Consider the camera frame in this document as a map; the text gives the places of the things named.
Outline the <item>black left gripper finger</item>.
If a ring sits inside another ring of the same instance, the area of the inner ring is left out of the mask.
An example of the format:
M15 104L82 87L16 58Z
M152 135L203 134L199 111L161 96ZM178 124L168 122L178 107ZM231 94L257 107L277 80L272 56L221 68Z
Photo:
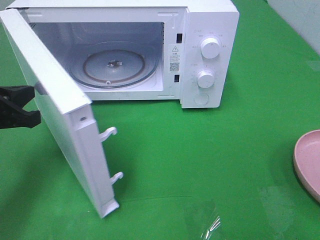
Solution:
M0 87L0 112L24 112L24 106L35 97L35 90L30 85L1 86Z
M26 111L21 106L7 100L0 100L0 128L33 128L41 123L39 110Z

